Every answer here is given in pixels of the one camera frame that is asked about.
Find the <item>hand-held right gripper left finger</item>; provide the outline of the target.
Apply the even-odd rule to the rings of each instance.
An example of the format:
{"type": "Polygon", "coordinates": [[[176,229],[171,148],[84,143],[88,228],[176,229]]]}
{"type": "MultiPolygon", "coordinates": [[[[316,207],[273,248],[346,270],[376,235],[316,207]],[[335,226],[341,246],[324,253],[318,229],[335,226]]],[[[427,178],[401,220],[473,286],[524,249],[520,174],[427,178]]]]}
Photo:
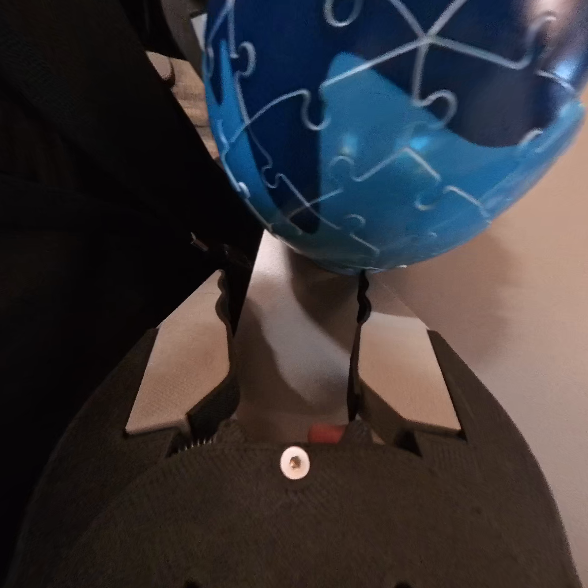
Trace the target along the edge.
{"type": "Polygon", "coordinates": [[[214,435],[240,401],[224,272],[217,270],[157,328],[125,431],[214,435]]]}

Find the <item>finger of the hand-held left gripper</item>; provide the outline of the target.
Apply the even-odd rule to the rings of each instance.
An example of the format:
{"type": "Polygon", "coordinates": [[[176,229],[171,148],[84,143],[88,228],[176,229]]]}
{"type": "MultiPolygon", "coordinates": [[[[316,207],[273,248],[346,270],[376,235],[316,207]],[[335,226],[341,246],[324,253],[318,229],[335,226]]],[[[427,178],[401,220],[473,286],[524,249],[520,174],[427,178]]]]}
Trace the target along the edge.
{"type": "Polygon", "coordinates": [[[170,87],[211,157],[219,163],[219,153],[210,130],[205,89],[201,78],[186,60],[153,51],[146,51],[146,55],[160,78],[170,87]]]}

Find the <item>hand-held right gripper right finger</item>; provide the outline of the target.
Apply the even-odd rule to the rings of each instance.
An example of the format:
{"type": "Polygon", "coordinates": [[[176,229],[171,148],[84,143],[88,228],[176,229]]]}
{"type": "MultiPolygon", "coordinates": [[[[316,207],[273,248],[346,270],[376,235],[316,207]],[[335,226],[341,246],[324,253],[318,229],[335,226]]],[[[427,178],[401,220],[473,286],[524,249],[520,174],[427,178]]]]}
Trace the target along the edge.
{"type": "Polygon", "coordinates": [[[462,440],[427,326],[377,274],[360,274],[357,304],[349,421],[364,423],[376,443],[417,443],[417,434],[462,440]]]}

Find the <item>blue puzzle ball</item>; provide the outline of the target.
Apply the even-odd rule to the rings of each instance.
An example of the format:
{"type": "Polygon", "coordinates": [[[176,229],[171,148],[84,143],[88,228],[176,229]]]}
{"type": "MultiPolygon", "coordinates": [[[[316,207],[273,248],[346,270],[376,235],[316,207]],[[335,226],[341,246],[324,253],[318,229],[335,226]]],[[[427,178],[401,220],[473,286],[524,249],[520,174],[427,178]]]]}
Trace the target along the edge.
{"type": "Polygon", "coordinates": [[[343,274],[485,231],[586,117],[587,1],[208,1],[221,166],[274,237],[343,274]]]}

